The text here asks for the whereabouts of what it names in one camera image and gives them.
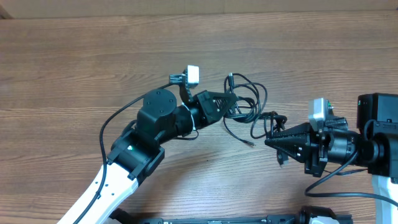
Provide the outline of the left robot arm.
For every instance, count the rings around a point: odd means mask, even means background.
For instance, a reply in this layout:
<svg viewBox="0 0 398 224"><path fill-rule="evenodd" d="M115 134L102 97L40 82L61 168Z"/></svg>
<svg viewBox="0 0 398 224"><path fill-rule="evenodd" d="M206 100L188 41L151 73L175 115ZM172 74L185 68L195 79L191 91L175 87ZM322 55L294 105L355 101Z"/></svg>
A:
<svg viewBox="0 0 398 224"><path fill-rule="evenodd" d="M162 144L219 121L237 102L233 93L203 91L178 105L175 95L155 89L143 97L137 118L111 146L98 174L60 223L104 223L165 157Z"/></svg>

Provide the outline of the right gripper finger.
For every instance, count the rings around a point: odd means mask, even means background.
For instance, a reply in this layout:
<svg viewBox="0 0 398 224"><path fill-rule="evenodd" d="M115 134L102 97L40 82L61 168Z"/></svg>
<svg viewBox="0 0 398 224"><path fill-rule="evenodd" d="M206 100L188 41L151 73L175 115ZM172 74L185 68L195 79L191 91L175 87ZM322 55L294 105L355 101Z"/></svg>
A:
<svg viewBox="0 0 398 224"><path fill-rule="evenodd" d="M290 149L293 147L305 146L310 142L310 123L302 123L292 128L276 132L270 138L264 141L269 147L281 147L282 149Z"/></svg>
<svg viewBox="0 0 398 224"><path fill-rule="evenodd" d="M308 147L305 146L288 148L276 146L274 149L277 151L277 162L279 164L287 164L289 158L292 158L299 163L305 163L308 158Z"/></svg>

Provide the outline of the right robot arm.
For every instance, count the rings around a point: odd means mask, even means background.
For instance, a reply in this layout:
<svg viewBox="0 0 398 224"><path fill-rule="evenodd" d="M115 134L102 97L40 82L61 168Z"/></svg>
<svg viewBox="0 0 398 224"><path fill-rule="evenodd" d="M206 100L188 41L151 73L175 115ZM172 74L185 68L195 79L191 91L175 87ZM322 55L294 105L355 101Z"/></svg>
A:
<svg viewBox="0 0 398 224"><path fill-rule="evenodd" d="M364 197L376 199L376 223L397 223L397 95L372 93L358 96L358 131L350 131L346 118L333 113L329 100L308 104L308 122L284 129L276 120L264 141L283 164L288 158L304 164L306 174L318 181L305 189L308 197ZM313 193L312 189L335 175L346 175L347 166L358 166L372 176L373 193Z"/></svg>

